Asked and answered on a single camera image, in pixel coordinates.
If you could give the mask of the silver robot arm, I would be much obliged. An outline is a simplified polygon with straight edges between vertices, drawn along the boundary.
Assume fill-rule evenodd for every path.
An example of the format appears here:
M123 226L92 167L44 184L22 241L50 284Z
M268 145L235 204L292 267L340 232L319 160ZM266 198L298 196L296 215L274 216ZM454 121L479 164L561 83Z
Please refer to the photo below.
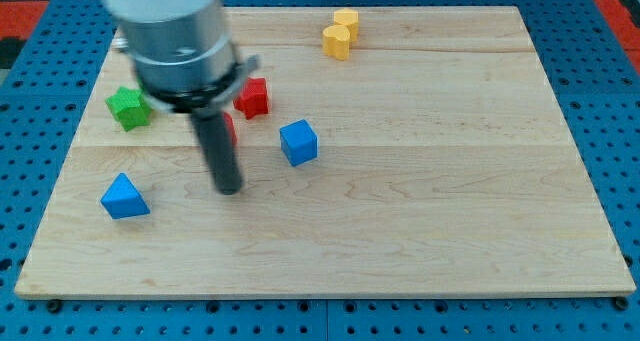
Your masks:
M235 99L259 58L242 58L223 0L101 0L118 22L143 92L166 112L216 112Z

